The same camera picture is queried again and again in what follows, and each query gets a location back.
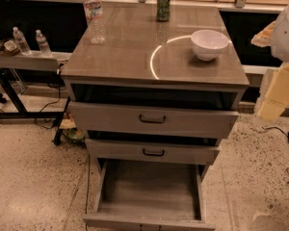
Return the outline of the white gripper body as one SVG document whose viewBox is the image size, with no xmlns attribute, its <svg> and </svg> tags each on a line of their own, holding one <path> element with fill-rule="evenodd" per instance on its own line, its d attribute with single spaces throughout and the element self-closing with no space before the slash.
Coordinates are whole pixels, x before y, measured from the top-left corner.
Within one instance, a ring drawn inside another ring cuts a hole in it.
<svg viewBox="0 0 289 231">
<path fill-rule="evenodd" d="M 273 21 L 272 23 L 267 25 L 262 31 L 254 35 L 250 42 L 258 47 L 270 46 L 275 24 L 276 23 Z"/>
</svg>

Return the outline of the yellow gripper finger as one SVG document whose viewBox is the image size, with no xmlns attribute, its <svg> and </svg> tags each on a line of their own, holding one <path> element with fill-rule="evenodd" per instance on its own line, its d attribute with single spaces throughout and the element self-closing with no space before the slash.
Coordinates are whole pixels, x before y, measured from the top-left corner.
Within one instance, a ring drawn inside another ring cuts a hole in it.
<svg viewBox="0 0 289 231">
<path fill-rule="evenodd" d="M 274 121 L 289 106 L 289 63 L 283 63 L 273 73 L 273 79 L 264 95 L 257 115 L 264 120 Z"/>
</svg>

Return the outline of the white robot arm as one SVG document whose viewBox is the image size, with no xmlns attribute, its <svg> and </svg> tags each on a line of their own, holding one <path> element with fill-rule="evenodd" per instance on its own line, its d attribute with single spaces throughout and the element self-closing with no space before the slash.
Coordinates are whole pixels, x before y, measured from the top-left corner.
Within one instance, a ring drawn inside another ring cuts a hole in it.
<svg viewBox="0 0 289 231">
<path fill-rule="evenodd" d="M 272 56 L 282 61 L 264 95 L 257 115 L 265 120 L 276 120 L 289 106 L 289 5 L 277 19 L 256 34 L 251 43 L 271 47 Z"/>
</svg>

